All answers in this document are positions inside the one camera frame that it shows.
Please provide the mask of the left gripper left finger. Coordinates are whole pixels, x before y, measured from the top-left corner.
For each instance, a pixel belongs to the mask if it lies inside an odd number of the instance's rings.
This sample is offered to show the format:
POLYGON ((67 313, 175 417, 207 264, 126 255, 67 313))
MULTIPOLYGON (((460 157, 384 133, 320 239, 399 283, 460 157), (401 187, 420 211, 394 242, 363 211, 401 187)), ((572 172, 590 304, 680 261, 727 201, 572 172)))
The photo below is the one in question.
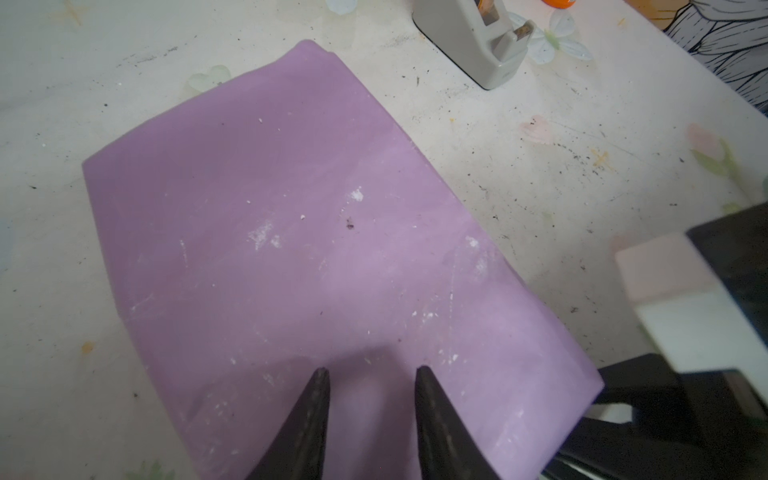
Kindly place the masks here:
POLYGON ((330 374, 316 369, 285 422, 247 480, 314 480, 323 476, 330 374))

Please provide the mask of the pink wrapping paper sheet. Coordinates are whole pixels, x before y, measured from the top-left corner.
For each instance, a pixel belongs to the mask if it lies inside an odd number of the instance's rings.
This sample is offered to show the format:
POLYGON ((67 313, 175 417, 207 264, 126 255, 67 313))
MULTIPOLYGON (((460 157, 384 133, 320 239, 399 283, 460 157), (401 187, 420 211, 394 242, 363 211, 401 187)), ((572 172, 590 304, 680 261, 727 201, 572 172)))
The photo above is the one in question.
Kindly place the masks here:
POLYGON ((118 315, 203 479, 244 478, 320 367, 328 479, 419 477, 420 366, 505 479, 537 477, 603 387, 312 41, 145 122, 83 173, 118 315))

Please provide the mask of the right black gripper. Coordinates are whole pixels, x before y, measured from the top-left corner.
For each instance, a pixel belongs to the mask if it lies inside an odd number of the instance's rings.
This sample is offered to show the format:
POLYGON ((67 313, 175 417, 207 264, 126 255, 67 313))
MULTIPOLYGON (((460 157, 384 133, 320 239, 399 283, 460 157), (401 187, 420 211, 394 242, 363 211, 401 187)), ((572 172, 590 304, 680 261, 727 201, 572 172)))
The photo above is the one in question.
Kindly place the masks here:
POLYGON ((625 404, 622 423, 583 417, 544 468, 545 479, 752 479, 766 474, 764 436, 727 371, 676 373, 658 354, 599 370, 593 404, 625 404))

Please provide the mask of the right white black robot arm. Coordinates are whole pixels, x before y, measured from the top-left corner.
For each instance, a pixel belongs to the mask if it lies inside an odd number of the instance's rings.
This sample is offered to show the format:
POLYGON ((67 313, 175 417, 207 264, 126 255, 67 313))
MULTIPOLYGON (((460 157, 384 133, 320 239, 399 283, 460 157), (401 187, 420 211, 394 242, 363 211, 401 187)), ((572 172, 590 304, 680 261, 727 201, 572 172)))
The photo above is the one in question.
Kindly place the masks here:
POLYGON ((546 479, 763 479, 767 475, 767 207, 618 252, 655 352, 600 369, 599 405, 546 479))

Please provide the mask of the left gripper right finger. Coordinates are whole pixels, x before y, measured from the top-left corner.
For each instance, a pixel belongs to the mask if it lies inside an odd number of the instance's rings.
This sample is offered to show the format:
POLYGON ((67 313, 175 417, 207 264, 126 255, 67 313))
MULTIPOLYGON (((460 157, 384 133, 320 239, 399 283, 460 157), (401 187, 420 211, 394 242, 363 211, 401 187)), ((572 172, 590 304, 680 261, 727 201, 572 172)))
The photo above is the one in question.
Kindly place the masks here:
POLYGON ((500 479, 426 365, 416 371, 415 414, 422 479, 500 479))

